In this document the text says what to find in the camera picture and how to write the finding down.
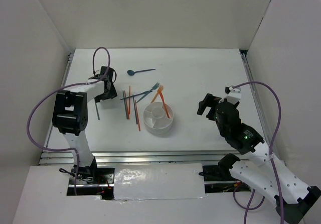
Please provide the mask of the orange plastic knife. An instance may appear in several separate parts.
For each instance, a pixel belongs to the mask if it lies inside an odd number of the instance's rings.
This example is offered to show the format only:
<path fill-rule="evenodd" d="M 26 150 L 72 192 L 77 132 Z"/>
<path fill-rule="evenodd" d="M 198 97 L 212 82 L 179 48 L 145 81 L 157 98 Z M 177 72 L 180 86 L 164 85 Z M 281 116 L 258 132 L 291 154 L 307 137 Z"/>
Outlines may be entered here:
<path fill-rule="evenodd" d="M 164 110 L 165 110 L 165 113 L 167 115 L 167 118 L 169 119 L 170 118 L 170 115 L 169 115 L 169 112 L 168 112 L 168 109 L 167 109 L 167 105 L 165 104 L 165 99 L 164 99 L 164 96 L 162 94 L 162 91 L 161 90 L 158 90 L 157 91 L 161 100 L 162 100 L 162 103 L 163 103 L 163 107 L 164 107 Z"/>

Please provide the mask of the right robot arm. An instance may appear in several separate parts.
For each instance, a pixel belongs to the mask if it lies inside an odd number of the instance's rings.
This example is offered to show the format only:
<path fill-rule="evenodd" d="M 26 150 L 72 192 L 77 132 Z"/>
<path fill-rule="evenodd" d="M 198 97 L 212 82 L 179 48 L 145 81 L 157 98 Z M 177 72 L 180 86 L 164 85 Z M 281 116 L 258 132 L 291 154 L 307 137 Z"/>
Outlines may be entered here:
<path fill-rule="evenodd" d="M 251 126 L 243 123 L 237 106 L 240 94 L 225 98 L 206 94 L 199 102 L 198 115 L 207 107 L 207 119 L 215 121 L 220 135 L 239 154 L 250 160 L 248 164 L 234 154 L 227 154 L 218 163 L 221 178 L 238 179 L 268 199 L 287 223 L 300 223 L 320 198 L 320 189 L 309 186 L 293 174 L 274 154 L 264 138 Z"/>

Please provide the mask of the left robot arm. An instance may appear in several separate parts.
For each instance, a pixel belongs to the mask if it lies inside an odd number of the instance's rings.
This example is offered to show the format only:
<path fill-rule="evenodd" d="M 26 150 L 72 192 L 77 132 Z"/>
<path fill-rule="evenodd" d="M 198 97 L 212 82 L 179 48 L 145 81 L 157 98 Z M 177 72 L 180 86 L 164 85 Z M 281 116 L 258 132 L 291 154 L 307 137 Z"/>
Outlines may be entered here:
<path fill-rule="evenodd" d="M 88 124 L 88 102 L 95 103 L 117 97 L 114 81 L 117 74 L 113 68 L 102 66 L 100 73 L 89 78 L 87 84 L 70 90 L 59 90 L 56 94 L 53 111 L 53 126 L 66 139 L 73 154 L 74 165 L 78 165 L 81 177 L 87 183 L 94 183 L 99 171 L 94 155 L 91 153 L 85 134 Z"/>

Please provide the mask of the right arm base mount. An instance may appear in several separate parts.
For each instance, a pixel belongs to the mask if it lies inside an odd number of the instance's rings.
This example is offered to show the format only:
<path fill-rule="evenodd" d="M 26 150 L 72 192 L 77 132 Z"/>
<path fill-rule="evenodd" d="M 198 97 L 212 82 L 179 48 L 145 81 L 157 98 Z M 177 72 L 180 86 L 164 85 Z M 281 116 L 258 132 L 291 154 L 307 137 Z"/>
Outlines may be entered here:
<path fill-rule="evenodd" d="M 240 161 L 234 154 L 225 155 L 216 165 L 204 165 L 199 175 L 205 183 L 205 193 L 224 193 L 250 191 L 250 187 L 233 178 L 230 174 L 232 165 Z"/>

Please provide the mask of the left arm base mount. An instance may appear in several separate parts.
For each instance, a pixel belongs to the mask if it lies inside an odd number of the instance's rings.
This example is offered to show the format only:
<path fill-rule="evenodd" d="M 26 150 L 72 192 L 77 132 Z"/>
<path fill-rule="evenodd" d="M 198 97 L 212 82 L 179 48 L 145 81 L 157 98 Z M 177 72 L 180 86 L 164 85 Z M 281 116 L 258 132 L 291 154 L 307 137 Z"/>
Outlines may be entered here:
<path fill-rule="evenodd" d="M 70 171 L 60 168 L 59 172 L 69 176 L 67 196 L 75 196 L 76 189 L 77 196 L 96 195 L 103 200 L 114 199 L 115 168 L 98 168 L 94 175 L 79 171 L 77 179 L 74 168 Z"/>

